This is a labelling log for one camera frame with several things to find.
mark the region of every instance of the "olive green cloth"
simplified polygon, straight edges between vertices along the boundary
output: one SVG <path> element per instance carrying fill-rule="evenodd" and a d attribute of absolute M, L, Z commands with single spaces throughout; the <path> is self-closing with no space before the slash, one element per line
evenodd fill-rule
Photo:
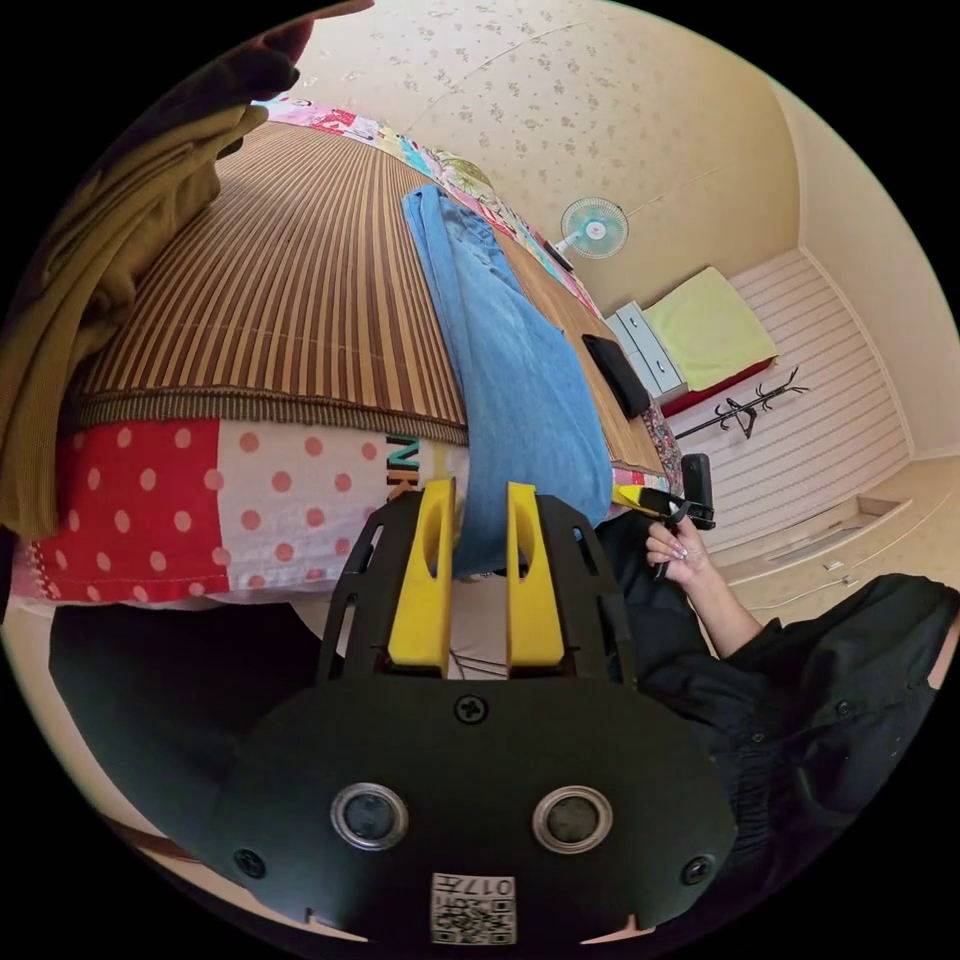
<path fill-rule="evenodd" d="M 231 107 L 136 146 L 80 186 L 50 228 L 0 331 L 0 526 L 31 539 L 57 532 L 57 420 L 70 378 L 219 193 L 217 155 L 266 119 L 263 107 Z"/>

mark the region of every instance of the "label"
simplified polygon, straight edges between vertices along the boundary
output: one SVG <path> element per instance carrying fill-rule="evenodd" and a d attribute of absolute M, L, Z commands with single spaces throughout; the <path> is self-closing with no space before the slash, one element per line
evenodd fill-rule
<path fill-rule="evenodd" d="M 434 943 L 500 947 L 517 942 L 513 877 L 435 873 L 430 900 Z"/>

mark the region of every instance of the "white cabinet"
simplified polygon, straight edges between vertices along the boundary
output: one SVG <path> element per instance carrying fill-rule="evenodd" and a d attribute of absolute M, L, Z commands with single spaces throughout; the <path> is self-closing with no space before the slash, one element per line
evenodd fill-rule
<path fill-rule="evenodd" d="M 687 392 L 687 385 L 636 303 L 606 318 L 647 393 L 660 404 Z"/>

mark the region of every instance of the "electric fan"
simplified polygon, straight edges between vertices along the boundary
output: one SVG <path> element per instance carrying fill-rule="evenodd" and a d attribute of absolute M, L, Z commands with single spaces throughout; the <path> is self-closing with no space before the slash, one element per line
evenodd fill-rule
<path fill-rule="evenodd" d="M 630 233 L 626 214 L 603 197 L 574 200 L 560 223 L 563 240 L 554 249 L 561 256 L 572 249 L 591 260 L 612 257 L 623 248 Z"/>

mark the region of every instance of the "bamboo mat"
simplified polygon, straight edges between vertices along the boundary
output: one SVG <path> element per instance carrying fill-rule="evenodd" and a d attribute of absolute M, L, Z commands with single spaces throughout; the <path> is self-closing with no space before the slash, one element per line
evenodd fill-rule
<path fill-rule="evenodd" d="M 218 164 L 219 198 L 154 263 L 132 315 L 75 379 L 66 421 L 219 417 L 466 445 L 453 369 L 401 200 L 429 183 L 368 144 L 267 123 Z M 584 365 L 613 462 L 662 473 L 580 339 L 602 321 L 495 231 Z"/>

